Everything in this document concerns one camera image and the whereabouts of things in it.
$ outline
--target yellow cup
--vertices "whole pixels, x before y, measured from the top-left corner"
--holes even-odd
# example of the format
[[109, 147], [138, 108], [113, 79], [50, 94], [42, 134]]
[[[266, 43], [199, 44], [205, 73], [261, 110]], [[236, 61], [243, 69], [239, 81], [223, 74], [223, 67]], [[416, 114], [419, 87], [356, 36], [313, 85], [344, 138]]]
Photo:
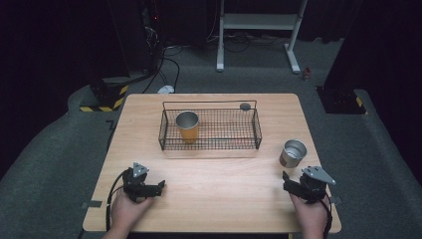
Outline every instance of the yellow cup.
[[176, 125], [185, 143], [195, 143], [198, 138], [199, 116], [195, 112], [181, 112], [176, 117]]

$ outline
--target wire mesh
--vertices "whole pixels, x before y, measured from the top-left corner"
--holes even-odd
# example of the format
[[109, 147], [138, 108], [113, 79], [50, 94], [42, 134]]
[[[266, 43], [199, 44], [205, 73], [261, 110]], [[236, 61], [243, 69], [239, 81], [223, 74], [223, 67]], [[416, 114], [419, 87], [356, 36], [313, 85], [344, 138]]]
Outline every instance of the wire mesh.
[[[163, 103], [159, 143], [162, 150], [195, 149], [258, 149], [262, 141], [261, 128], [256, 109], [194, 109], [184, 103], [185, 109], [167, 109]], [[184, 111], [195, 112], [199, 116], [198, 137], [194, 143], [186, 143], [175, 123], [176, 117]]]

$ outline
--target small object on floor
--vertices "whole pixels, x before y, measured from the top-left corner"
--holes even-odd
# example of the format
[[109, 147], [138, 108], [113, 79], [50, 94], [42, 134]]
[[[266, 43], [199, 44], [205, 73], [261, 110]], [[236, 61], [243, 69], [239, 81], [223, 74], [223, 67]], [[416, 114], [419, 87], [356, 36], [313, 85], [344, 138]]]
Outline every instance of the small object on floor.
[[169, 94], [169, 93], [174, 93], [174, 89], [172, 86], [164, 86], [162, 87], [159, 91], [159, 94]]
[[311, 68], [305, 68], [302, 72], [302, 80], [307, 81], [311, 78]]

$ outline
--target person's right hand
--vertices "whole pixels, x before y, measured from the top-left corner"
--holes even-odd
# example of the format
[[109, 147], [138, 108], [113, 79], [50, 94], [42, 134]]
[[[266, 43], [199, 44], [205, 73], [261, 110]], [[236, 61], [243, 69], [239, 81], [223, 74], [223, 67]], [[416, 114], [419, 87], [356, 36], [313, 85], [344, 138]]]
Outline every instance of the person's right hand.
[[[299, 197], [290, 193], [292, 202], [296, 209], [296, 215], [302, 227], [304, 239], [322, 239], [323, 230], [326, 225], [326, 210], [319, 202], [305, 204]], [[328, 206], [328, 198], [323, 199]]]

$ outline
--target gray carpet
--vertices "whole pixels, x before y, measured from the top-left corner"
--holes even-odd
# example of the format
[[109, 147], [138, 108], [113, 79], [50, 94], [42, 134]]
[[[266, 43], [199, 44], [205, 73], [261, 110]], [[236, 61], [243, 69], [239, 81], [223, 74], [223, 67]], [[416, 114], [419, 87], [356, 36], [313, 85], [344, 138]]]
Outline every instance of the gray carpet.
[[[370, 96], [356, 90], [368, 115], [328, 115], [323, 110], [316, 86], [323, 85], [340, 45], [319, 40], [297, 42], [300, 66], [312, 70], [308, 81], [292, 74], [281, 44], [253, 44], [241, 53], [226, 51], [224, 73], [215, 72], [215, 45], [209, 50], [183, 48], [180, 53], [181, 48], [174, 48], [166, 54], [180, 66], [176, 94], [299, 96], [321, 165], [337, 181], [331, 192], [344, 201], [337, 206], [342, 230], [329, 238], [422, 238], [421, 186], [392, 142]], [[244, 47], [226, 44], [229, 50]], [[175, 65], [165, 61], [161, 70], [173, 85]], [[127, 94], [140, 94], [148, 82], [130, 85]], [[157, 77], [146, 92], [155, 94], [162, 86], [162, 78]], [[82, 204], [91, 200], [111, 128], [120, 112], [80, 112], [79, 103], [87, 90], [84, 87], [69, 98], [69, 111], [34, 137], [0, 182], [1, 238], [103, 235], [80, 234], [87, 211]]]

